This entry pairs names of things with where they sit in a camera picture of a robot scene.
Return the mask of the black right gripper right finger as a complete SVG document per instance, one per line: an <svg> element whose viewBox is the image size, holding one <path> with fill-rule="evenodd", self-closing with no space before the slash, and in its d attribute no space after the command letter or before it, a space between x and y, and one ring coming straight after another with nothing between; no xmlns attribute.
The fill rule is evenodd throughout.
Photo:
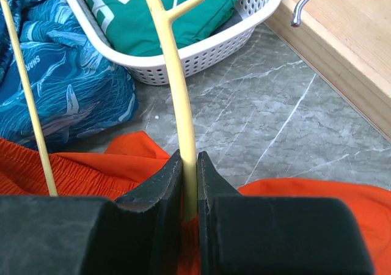
<svg viewBox="0 0 391 275"><path fill-rule="evenodd" d="M352 211L329 197L244 196L201 152L202 274L374 274Z"/></svg>

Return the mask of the orange drawstring shorts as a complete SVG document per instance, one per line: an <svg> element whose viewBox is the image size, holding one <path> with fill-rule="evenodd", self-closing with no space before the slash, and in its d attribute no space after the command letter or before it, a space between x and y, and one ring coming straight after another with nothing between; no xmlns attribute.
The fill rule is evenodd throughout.
<svg viewBox="0 0 391 275"><path fill-rule="evenodd" d="M115 138L104 153L59 152L49 157L61 196L116 199L136 188L168 161L147 133ZM267 178L239 189L246 196L334 197L354 213L377 274L390 273L390 191L371 185L305 178ZM1 140L1 193L48 194L40 155Z"/></svg>

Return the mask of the yellow plastic hanger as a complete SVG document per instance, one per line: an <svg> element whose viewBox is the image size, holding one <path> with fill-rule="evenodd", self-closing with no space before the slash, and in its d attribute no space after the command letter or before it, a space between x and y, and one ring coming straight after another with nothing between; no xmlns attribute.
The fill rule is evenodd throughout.
<svg viewBox="0 0 391 275"><path fill-rule="evenodd" d="M146 0L149 11L162 45L164 60L169 77L170 91L174 105L177 125L180 156L183 162L183 218L185 221L194 219L198 213L197 193L197 150L194 135L191 105L178 49L172 32L172 23L187 11L201 4L204 0L187 0L170 10L166 10L161 0ZM51 197L58 195L54 175L52 172L45 138L35 106L31 85L24 64L23 54L16 33L13 16L8 0L1 0L5 24L12 44L13 53L17 62L18 72L23 86L26 104L32 122L38 152L42 163L48 193Z"/></svg>

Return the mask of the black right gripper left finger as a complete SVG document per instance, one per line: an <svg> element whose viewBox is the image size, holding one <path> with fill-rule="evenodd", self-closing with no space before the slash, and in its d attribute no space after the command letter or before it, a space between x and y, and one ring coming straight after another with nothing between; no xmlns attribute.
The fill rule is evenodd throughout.
<svg viewBox="0 0 391 275"><path fill-rule="evenodd" d="M1 197L2 274L175 274L183 163L117 198Z"/></svg>

